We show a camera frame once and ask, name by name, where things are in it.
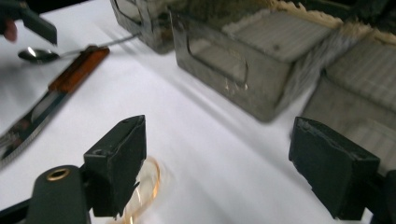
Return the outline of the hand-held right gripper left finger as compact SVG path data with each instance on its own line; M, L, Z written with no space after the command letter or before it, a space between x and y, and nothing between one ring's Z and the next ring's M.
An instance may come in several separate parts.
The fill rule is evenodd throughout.
M84 154L88 201L96 217L123 214L138 186L136 178L146 157L144 115L120 121Z

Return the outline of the metal spoon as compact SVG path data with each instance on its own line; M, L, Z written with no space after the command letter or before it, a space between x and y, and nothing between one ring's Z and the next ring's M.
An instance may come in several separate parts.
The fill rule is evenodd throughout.
M113 41L101 44L101 45L99 45L99 48L118 45L120 43L132 40L137 37L138 37L138 35L129 35L124 38L120 38L117 40L113 40ZM28 47L27 49L21 50L18 53L18 57L28 63L42 64L42 63L54 62L61 58L79 54L81 52L82 52L82 49L75 49L75 50L71 50L71 51L67 51L62 54L59 54L59 53L52 51L50 49L34 49L31 47Z

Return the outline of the transparent brown plastic bin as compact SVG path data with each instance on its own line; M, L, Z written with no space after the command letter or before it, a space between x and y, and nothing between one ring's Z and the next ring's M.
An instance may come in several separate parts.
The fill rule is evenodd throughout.
M174 47L168 7L176 0L110 0L120 27L160 54Z
M302 116L339 132L396 170L396 35L373 32L322 70Z
M169 12L178 66L260 121L309 86L335 30L279 0L185 0Z

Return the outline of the wooden handled steel knife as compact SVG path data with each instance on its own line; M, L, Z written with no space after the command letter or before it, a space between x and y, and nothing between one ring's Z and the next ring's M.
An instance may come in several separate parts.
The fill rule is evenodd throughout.
M28 134L25 143L25 148L27 148L49 123L58 108L107 57L109 52L109 47L88 46L48 85L43 97L8 130L11 128L25 130Z

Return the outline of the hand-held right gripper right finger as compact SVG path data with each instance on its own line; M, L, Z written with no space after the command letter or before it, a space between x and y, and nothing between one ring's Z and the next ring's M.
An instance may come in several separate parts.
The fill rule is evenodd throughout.
M365 184L377 172L377 156L323 123L297 117L289 160L332 217L361 219Z

